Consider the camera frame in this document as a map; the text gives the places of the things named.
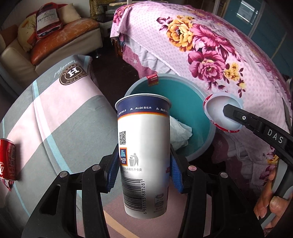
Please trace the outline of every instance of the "teal plastic basin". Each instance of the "teal plastic basin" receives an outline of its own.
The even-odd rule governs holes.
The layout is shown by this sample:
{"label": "teal plastic basin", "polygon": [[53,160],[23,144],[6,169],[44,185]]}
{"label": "teal plastic basin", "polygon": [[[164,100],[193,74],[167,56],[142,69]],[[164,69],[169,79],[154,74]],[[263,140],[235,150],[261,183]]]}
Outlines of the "teal plastic basin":
{"label": "teal plastic basin", "polygon": [[148,86],[147,78],[135,82],[125,96],[131,94],[151,93],[167,97],[171,103],[170,115],[178,121],[192,127],[192,136],[188,145],[176,152],[186,156],[188,161],[196,159],[210,146],[216,127],[210,122],[203,111],[205,95],[191,81],[173,75],[158,74],[159,83]]}

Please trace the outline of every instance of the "beige leather sofa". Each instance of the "beige leather sofa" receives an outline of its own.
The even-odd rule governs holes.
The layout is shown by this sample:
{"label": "beige leather sofa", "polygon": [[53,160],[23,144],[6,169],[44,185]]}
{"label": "beige leather sofa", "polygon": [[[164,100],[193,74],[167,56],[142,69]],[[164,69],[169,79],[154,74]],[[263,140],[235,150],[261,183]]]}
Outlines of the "beige leather sofa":
{"label": "beige leather sofa", "polygon": [[42,73],[62,59],[71,55],[86,55],[102,46],[100,28],[96,28],[73,39],[69,43],[50,53],[37,65],[33,65],[31,63],[33,61],[31,54],[33,53],[26,53],[18,43],[17,39],[15,39],[0,55],[0,62],[10,76],[22,86],[23,89],[25,89]]}

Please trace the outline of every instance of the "blue cup rim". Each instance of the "blue cup rim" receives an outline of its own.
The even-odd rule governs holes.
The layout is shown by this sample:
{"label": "blue cup rim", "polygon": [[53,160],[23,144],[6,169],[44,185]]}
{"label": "blue cup rim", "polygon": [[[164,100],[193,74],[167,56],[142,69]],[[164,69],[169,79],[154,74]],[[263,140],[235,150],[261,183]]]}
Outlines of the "blue cup rim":
{"label": "blue cup rim", "polygon": [[118,104],[119,104],[119,103],[121,103],[121,102],[124,101],[125,99],[132,98],[132,97],[137,97],[137,96],[151,96],[151,97],[161,98],[161,99],[165,100],[165,101],[169,104],[169,107],[170,107],[170,108],[171,108],[171,106],[172,106],[171,101],[170,101],[168,98],[166,98],[166,97],[164,97],[164,96],[162,96],[162,95],[153,94],[153,93],[143,93],[143,94],[142,94],[142,93],[137,93],[137,94],[131,94],[131,95],[128,95],[128,96],[126,96],[126,97],[123,97],[123,98],[119,99],[119,100],[115,103],[115,108],[116,108],[116,110],[118,110]]}

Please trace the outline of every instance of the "small red box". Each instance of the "small red box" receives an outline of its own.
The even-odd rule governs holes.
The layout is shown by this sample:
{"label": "small red box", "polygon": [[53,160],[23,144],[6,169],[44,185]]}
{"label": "small red box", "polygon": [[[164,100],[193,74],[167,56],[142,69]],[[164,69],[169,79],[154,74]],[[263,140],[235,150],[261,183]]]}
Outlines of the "small red box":
{"label": "small red box", "polygon": [[15,145],[12,141],[0,139],[0,178],[15,180]]}
{"label": "small red box", "polygon": [[159,83],[159,78],[157,74],[152,74],[146,77],[149,86],[153,86]]}

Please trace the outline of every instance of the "barcode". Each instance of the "barcode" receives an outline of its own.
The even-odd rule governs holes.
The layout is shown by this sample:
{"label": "barcode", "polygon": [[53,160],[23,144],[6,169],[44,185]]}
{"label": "barcode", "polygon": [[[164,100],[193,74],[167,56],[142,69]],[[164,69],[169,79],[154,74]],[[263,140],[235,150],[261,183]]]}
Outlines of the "barcode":
{"label": "barcode", "polygon": [[119,132],[119,144],[126,144],[126,131]]}
{"label": "barcode", "polygon": [[122,178],[124,204],[129,209],[143,212],[142,204],[142,179]]}

